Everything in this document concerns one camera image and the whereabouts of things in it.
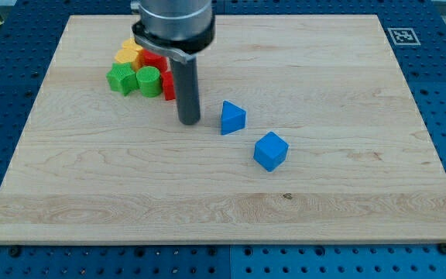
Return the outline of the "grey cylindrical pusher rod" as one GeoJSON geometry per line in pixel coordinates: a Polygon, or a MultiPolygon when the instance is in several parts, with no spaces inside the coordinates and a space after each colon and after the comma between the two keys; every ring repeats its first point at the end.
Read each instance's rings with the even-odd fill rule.
{"type": "Polygon", "coordinates": [[[185,64],[170,59],[170,67],[178,118],[184,125],[194,125],[201,119],[197,59],[191,59],[185,64]]]}

